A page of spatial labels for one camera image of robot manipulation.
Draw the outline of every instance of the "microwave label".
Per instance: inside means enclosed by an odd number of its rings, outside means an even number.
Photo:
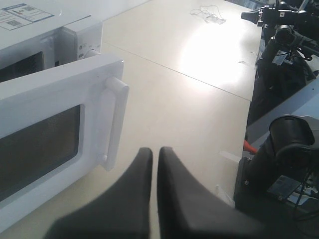
[[[0,9],[0,27],[7,30],[14,30],[29,24],[32,24],[32,22]]]
[[[13,30],[53,16],[50,13],[21,3],[0,9],[0,26],[7,30]]]

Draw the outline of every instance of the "microwave door handle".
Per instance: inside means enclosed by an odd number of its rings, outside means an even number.
[[[102,163],[102,166],[106,170],[111,170],[115,165],[115,159],[119,148],[125,108],[129,94],[129,87],[116,77],[108,78],[105,84],[106,87],[111,92],[113,92],[115,96],[115,106],[107,159]]]

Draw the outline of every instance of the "white microwave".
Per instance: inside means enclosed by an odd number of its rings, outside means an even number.
[[[103,24],[46,0],[0,1],[0,232],[115,163],[129,88]]]

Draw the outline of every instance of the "microwave window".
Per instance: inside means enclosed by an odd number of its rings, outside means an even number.
[[[39,52],[0,69],[0,83],[42,70],[44,70],[43,52]]]
[[[0,201],[72,159],[79,148],[80,106],[0,139]]]

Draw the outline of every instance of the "microwave door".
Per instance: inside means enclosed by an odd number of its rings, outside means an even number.
[[[122,71],[102,54],[0,83],[0,232],[98,164],[112,169]]]

